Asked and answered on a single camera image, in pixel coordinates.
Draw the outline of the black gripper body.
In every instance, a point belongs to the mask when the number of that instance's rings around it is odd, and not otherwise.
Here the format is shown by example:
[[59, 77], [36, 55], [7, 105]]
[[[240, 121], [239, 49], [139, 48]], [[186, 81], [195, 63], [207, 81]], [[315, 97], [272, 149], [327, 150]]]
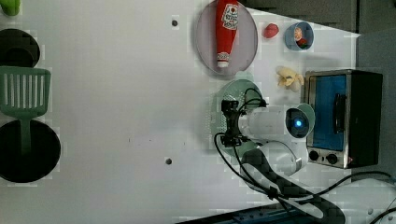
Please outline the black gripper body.
[[240, 117], [238, 105], [238, 101], [221, 101], [221, 112], [226, 118], [226, 131], [220, 141], [225, 147], [237, 147], [242, 144], [242, 135], [238, 127]]

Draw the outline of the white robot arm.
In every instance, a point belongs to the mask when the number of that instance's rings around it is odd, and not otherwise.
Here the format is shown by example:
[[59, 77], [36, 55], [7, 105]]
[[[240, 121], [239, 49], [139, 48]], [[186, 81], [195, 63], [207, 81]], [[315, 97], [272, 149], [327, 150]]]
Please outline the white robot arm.
[[315, 112], [308, 104], [269, 106], [263, 99], [244, 103], [223, 100], [221, 113], [226, 131], [217, 133], [215, 145], [233, 151], [235, 172], [249, 187], [268, 198], [313, 217], [320, 224], [346, 224], [335, 203], [291, 178], [303, 168], [296, 153], [298, 140], [305, 140], [315, 127]]

